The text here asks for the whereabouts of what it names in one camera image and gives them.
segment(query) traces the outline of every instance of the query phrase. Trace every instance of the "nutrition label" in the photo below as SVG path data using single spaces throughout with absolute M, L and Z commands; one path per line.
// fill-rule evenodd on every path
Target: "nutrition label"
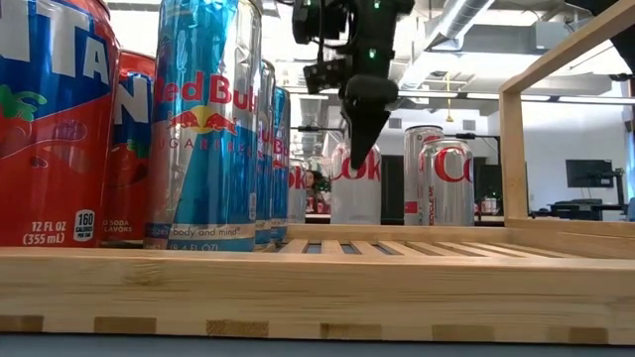
M 76 242 L 87 242 L 92 239 L 95 232 L 95 212 L 83 209 L 75 214 L 75 226 L 72 239 Z
M 55 245 L 64 242 L 66 222 L 35 221 L 31 222 L 31 232 L 22 237 L 25 246 Z

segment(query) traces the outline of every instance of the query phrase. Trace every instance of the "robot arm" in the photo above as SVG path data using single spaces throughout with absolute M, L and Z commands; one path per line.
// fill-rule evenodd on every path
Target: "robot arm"
M 293 32 L 298 44 L 319 38 L 317 64 L 304 68 L 310 94 L 339 88 L 341 114 L 348 122 L 351 166 L 359 169 L 379 137 L 397 100 L 398 87 L 388 79 L 399 16 L 408 15 L 414 0 L 296 0 Z M 324 39 L 337 40 L 346 30 L 348 42 L 334 47 L 341 59 L 324 61 Z

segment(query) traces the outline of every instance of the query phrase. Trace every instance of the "diet coke can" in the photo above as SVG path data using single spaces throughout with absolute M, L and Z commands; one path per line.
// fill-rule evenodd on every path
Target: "diet coke can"
M 305 223 L 307 214 L 307 170 L 302 160 L 289 163 L 289 213 L 288 223 Z
M 424 144 L 444 137 L 437 125 L 418 125 L 406 129 L 404 136 L 404 225 L 422 225 L 424 209 L 420 203 L 424 188 L 418 184 L 419 153 Z
M 474 224 L 473 155 L 467 143 L 437 139 L 419 155 L 421 186 L 425 189 L 424 225 Z
M 350 166 L 350 146 L 332 156 L 331 224 L 381 224 L 381 154 L 374 145 L 359 170 Z

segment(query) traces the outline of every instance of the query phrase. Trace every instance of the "blue surface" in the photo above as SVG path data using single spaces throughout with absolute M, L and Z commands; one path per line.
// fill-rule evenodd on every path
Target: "blue surface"
M 2 357 L 632 357 L 635 347 L 0 334 Z

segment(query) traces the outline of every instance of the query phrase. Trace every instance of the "coke can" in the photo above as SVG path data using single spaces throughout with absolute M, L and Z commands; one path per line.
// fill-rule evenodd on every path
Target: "coke can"
M 161 2 L 146 248 L 254 249 L 261 19 L 256 0 Z
M 106 241 L 143 241 L 154 76 L 154 58 L 121 53 L 106 177 Z
M 256 177 L 256 246 L 258 248 L 267 246 L 271 240 L 275 87 L 274 66 L 263 60 L 258 94 L 258 175 Z
M 307 170 L 302 160 L 289 164 L 289 223 L 305 223 L 307 214 Z
M 437 125 L 418 125 L 406 129 L 404 136 L 404 225 L 422 225 L 424 218 L 423 188 L 418 184 L 419 153 L 430 140 L 444 137 Z
M 432 140 L 421 151 L 424 225 L 474 224 L 473 156 L 458 139 Z
M 0 246 L 102 239 L 118 61 L 103 1 L 0 1 Z
M 274 93 L 274 174 L 271 211 L 271 240 L 281 243 L 287 235 L 289 204 L 289 146 L 291 136 L 291 95 L 276 87 Z
M 381 224 L 381 154 L 374 145 L 359 170 L 350 166 L 350 146 L 332 156 L 331 224 Z

